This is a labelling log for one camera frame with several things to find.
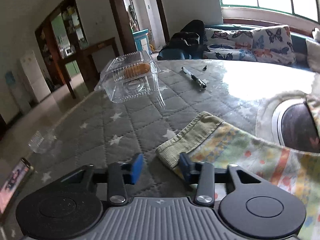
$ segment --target pen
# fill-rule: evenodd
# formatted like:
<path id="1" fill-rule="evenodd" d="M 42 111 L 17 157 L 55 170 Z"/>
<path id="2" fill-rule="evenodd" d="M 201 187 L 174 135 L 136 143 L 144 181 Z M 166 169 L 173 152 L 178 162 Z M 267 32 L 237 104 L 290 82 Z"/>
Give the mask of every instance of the pen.
<path id="1" fill-rule="evenodd" d="M 197 84 L 199 84 L 200 87 L 202 87 L 202 88 L 206 88 L 206 87 L 207 87 L 207 85 L 206 85 L 201 79 L 197 78 L 197 77 L 196 77 L 195 75 L 193 75 L 190 71 L 188 71 L 187 69 L 185 69 L 185 67 L 182 67 L 181 69 L 184 71 L 184 73 L 188 74 L 188 75 L 193 79 L 194 82 L 196 82 Z"/>

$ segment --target clear plastic clamshell container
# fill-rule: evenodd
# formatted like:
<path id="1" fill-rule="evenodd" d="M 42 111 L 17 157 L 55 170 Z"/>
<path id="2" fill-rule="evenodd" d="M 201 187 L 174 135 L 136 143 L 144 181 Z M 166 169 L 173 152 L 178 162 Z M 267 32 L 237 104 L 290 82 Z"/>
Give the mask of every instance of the clear plastic clamshell container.
<path id="1" fill-rule="evenodd" d="M 121 103 L 159 92 L 158 68 L 146 51 L 137 51 L 111 60 L 100 74 L 95 90 L 104 89 L 110 101 Z"/>

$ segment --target brown bread roll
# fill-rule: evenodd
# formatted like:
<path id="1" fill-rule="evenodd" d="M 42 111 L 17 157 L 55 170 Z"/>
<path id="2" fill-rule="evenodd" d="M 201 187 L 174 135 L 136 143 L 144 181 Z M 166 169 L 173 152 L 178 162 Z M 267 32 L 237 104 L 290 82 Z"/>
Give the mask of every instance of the brown bread roll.
<path id="1" fill-rule="evenodd" d="M 150 71 L 150 69 L 151 69 L 151 66 L 149 63 L 142 63 L 142 64 L 139 64 L 136 66 L 126 68 L 124 70 L 124 76 L 126 78 L 140 76 L 140 75 L 148 73 Z"/>

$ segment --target green window frame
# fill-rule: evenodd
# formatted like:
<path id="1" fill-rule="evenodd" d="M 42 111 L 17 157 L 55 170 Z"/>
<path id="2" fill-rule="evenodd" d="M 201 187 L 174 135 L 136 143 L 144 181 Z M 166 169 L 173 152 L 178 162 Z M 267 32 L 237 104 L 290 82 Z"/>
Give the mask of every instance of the green window frame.
<path id="1" fill-rule="evenodd" d="M 259 6 L 259 0 L 257 0 L 257 5 L 258 6 L 249 6 L 249 5 L 238 5 L 238 4 L 223 4 L 222 0 L 220 0 L 220 6 L 221 7 L 242 7 L 242 8 L 256 8 L 256 9 L 262 9 L 262 10 L 269 10 L 269 11 L 275 11 L 275 12 L 279 12 L 279 13 L 283 13 L 283 14 L 287 14 L 287 15 L 293 15 L 299 18 L 303 18 L 305 20 L 308 21 L 312 21 L 314 23 L 320 24 L 320 16 L 319 16 L 319 0 L 316 0 L 316 7 L 317 7 L 317 18 L 318 20 L 315 21 L 313 19 L 304 17 L 302 15 L 298 15 L 294 12 L 294 6 L 293 6 L 293 0 L 290 1 L 291 2 L 291 8 L 292 8 L 292 13 L 288 13 L 288 12 L 283 12 L 283 11 L 279 11 L 279 10 L 275 10 L 275 9 L 270 9 L 270 8 L 265 8 L 265 7 L 261 7 Z"/>

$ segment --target blue sofa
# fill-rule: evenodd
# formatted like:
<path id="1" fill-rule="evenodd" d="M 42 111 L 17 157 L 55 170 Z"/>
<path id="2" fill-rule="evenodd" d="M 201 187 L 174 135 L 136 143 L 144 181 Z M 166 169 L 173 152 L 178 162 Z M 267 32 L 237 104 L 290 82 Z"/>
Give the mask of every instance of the blue sofa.
<path id="1" fill-rule="evenodd" d="M 221 24 L 221 25 L 208 25 L 206 28 L 212 29 L 220 29 L 220 30 L 252 30 L 256 28 L 260 28 L 260 26 L 250 26 L 250 25 L 229 25 L 229 24 Z M 304 36 L 297 33 L 291 33 L 293 50 L 297 56 L 297 63 L 291 65 L 293 68 L 304 69 L 308 71 L 312 71 L 307 62 L 307 45 L 306 39 L 312 38 L 308 36 Z M 164 49 L 162 50 L 157 59 L 158 60 L 173 60 L 173 59 L 202 59 L 202 49 L 196 51 L 193 55 L 187 54 L 181 49 Z"/>

